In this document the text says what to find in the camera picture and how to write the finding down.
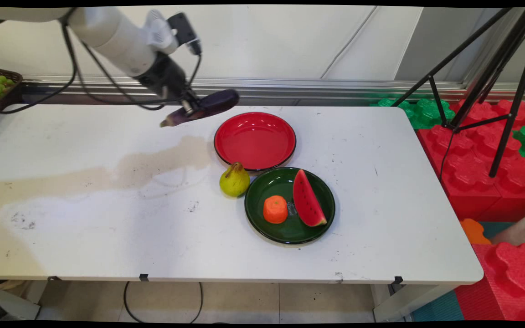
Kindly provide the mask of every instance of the green pear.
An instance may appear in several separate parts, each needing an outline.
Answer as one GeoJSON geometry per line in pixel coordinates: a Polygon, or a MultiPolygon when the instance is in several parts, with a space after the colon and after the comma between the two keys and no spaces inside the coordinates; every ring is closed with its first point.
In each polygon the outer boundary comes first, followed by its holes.
{"type": "Polygon", "coordinates": [[[242,164],[232,164],[220,177],[220,189],[231,197],[242,195],[250,185],[250,176],[242,164]]]}

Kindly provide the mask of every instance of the black border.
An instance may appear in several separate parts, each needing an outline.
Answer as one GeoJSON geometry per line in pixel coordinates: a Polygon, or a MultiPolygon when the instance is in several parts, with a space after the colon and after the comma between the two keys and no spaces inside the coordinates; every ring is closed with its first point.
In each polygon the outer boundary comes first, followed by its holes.
{"type": "Polygon", "coordinates": [[[283,160],[283,162],[279,163],[279,164],[276,164],[274,166],[271,166],[270,168],[266,168],[266,169],[247,169],[247,168],[244,168],[246,171],[250,171],[250,172],[260,172],[260,171],[266,171],[266,170],[271,170],[271,169],[274,169],[274,168],[277,168],[278,166],[281,166],[283,163],[285,163],[287,160],[289,160],[289,158],[291,158],[291,156],[293,156],[294,152],[295,152],[295,148],[297,148],[297,133],[295,133],[295,130],[293,129],[293,127],[289,124],[289,122],[283,120],[282,118],[280,118],[279,116],[275,115],[275,114],[271,114],[271,113],[267,113],[267,112],[246,112],[246,113],[242,113],[242,114],[238,114],[238,115],[234,115],[233,117],[231,118],[228,118],[226,121],[224,121],[222,124],[220,124],[220,126],[218,127],[218,129],[216,129],[216,133],[214,134],[214,140],[213,140],[213,143],[214,143],[214,150],[216,151],[216,154],[218,155],[218,157],[223,160],[226,164],[228,165],[232,165],[231,162],[228,162],[227,160],[225,160],[221,155],[220,153],[218,152],[218,149],[216,148],[216,136],[218,135],[218,131],[220,131],[220,128],[224,125],[224,123],[226,123],[227,121],[231,120],[232,118],[235,118],[236,116],[240,116],[240,115],[244,115],[244,114],[251,114],[251,113],[264,113],[264,114],[269,114],[269,115],[272,115],[272,116],[275,116],[276,118],[279,118],[279,120],[282,120],[283,122],[285,122],[285,124],[287,124],[287,126],[291,129],[291,131],[293,131],[293,135],[295,137],[295,144],[293,146],[293,150],[291,151],[291,154],[289,154],[289,156],[287,156],[287,158],[285,158],[285,160],[283,160]]]}
{"type": "MultiPolygon", "coordinates": [[[[300,168],[292,168],[290,166],[285,166],[284,168],[275,168],[273,170],[266,171],[263,174],[257,176],[252,181],[252,183],[250,185],[254,184],[259,177],[264,176],[265,174],[269,174],[269,173],[271,173],[271,172],[273,172],[275,170],[283,170],[283,169],[297,170],[297,171],[301,170],[300,168]]],[[[258,231],[258,233],[260,233],[261,235],[265,236],[266,238],[268,238],[268,239],[270,239],[272,241],[276,241],[277,243],[286,244],[286,245],[300,245],[300,244],[309,243],[309,241],[314,241],[315,239],[323,236],[327,232],[327,230],[329,230],[329,228],[331,228],[331,224],[335,220],[335,210],[336,210],[334,195],[331,192],[331,189],[329,188],[329,185],[327,185],[327,183],[325,183],[325,181],[321,180],[321,178],[319,178],[318,176],[314,175],[313,173],[311,173],[311,172],[309,172],[307,170],[304,170],[304,172],[305,172],[305,174],[310,174],[310,175],[314,176],[315,178],[317,178],[319,181],[321,181],[321,183],[323,183],[327,187],[327,190],[329,190],[329,195],[331,195],[331,202],[333,203],[334,212],[333,212],[333,216],[331,216],[331,218],[327,219],[327,224],[325,225],[325,228],[324,228],[323,232],[321,232],[319,235],[317,235],[315,237],[312,237],[310,239],[306,239],[304,241],[299,241],[299,242],[294,242],[294,243],[291,243],[291,242],[288,242],[288,241],[280,241],[278,239],[275,239],[274,237],[268,236],[266,233],[264,233],[261,229],[259,229],[252,222],[252,219],[250,218],[250,214],[248,214],[248,210],[246,209],[246,198],[248,197],[248,192],[250,191],[250,186],[249,186],[248,189],[246,190],[246,194],[244,195],[244,212],[246,212],[246,218],[248,218],[248,222],[250,223],[250,226],[252,226],[256,231],[258,231]]]]}

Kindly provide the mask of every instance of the wicker basket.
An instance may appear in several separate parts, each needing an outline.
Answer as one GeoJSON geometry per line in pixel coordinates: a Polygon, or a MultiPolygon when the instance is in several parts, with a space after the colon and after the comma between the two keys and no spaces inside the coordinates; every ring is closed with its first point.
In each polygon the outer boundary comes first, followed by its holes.
{"type": "Polygon", "coordinates": [[[6,78],[12,79],[14,81],[14,84],[11,86],[9,91],[7,91],[7,93],[0,98],[1,113],[1,111],[7,106],[21,102],[21,81],[23,81],[23,77],[21,77],[21,74],[19,73],[6,71],[4,69],[0,69],[0,75],[3,75],[6,78]]]}

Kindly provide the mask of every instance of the black tape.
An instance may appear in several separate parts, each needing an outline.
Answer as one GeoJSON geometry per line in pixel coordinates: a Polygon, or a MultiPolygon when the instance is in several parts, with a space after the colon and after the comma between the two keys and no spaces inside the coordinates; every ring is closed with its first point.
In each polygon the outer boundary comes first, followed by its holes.
{"type": "Polygon", "coordinates": [[[394,282],[391,285],[400,285],[403,282],[402,276],[394,276],[394,282]]]}

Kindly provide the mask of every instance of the red plate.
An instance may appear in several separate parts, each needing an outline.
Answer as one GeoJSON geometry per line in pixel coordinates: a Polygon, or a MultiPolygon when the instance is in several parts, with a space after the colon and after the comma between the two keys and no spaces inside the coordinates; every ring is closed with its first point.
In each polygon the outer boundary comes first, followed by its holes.
{"type": "Polygon", "coordinates": [[[260,171],[283,164],[295,150],[293,128],[267,113],[244,113],[222,123],[214,148],[224,162],[240,162],[246,170],[260,171]]]}

